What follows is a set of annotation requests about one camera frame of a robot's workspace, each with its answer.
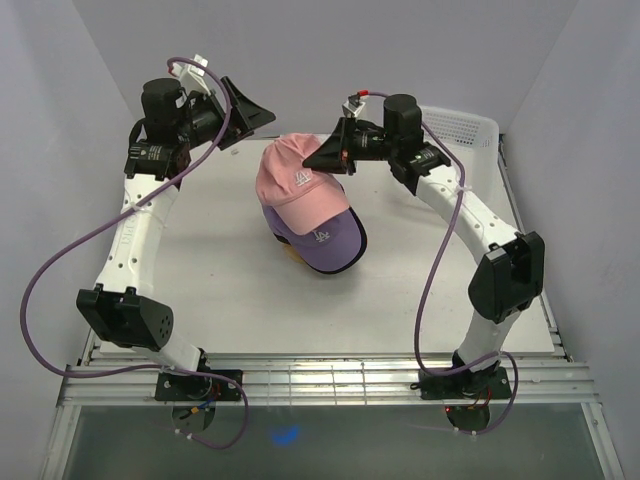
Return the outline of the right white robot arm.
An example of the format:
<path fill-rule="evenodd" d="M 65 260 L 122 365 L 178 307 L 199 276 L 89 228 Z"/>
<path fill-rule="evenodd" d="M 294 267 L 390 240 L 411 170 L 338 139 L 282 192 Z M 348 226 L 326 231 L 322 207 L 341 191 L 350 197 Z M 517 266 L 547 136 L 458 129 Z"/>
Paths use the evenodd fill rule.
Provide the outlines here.
<path fill-rule="evenodd" d="M 451 377 L 458 394 L 474 397 L 505 357 L 503 345 L 515 322 L 542 293 L 544 240 L 505 222 L 472 192 L 464 164 L 435 124 L 425 119 L 415 97 L 379 93 L 383 122 L 377 125 L 361 117 L 371 95 L 361 90 L 348 98 L 333 132 L 303 165 L 315 172 L 352 176 L 360 162 L 384 162 L 399 184 L 446 222 L 426 290 L 451 238 L 463 242 L 476 264 L 467 288 L 473 307 L 468 330 L 451 368 L 436 370 L 424 362 L 418 366 L 426 376 Z"/>

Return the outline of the pink LA baseball cap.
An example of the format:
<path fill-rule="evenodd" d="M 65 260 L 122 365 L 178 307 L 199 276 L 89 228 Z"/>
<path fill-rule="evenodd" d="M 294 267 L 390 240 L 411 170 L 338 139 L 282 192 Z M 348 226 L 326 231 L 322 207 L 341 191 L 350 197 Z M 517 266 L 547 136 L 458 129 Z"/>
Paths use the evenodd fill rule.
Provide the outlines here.
<path fill-rule="evenodd" d="M 310 133 L 283 135 L 263 151 L 255 191 L 296 235 L 306 235 L 350 208 L 340 183 L 303 165 L 321 146 Z"/>

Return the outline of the tan baseball cap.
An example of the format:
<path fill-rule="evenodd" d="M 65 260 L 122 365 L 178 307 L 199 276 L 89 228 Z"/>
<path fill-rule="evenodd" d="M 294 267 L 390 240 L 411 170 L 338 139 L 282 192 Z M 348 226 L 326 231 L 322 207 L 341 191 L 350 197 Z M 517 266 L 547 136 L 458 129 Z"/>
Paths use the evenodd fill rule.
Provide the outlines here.
<path fill-rule="evenodd" d="M 280 246 L 290 260 L 301 265 L 306 264 L 306 261 L 299 255 L 292 245 L 288 243 L 281 243 Z"/>

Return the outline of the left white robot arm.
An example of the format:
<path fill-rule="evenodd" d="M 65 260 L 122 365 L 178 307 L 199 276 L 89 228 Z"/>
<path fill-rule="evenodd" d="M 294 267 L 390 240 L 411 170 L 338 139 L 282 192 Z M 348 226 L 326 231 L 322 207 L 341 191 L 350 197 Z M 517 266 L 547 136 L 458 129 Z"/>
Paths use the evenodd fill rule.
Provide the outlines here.
<path fill-rule="evenodd" d="M 132 349 L 157 364 L 182 369 L 178 388 L 190 399 L 212 387 L 199 366 L 202 352 L 174 330 L 172 309 L 154 298 L 154 269 L 169 212 L 181 187 L 179 174 L 192 149 L 210 143 L 224 150 L 274 121 L 228 78 L 223 110 L 200 81 L 160 78 L 144 84 L 144 116 L 132 128 L 124 173 L 122 211 L 104 267 L 76 306 L 101 341 Z"/>

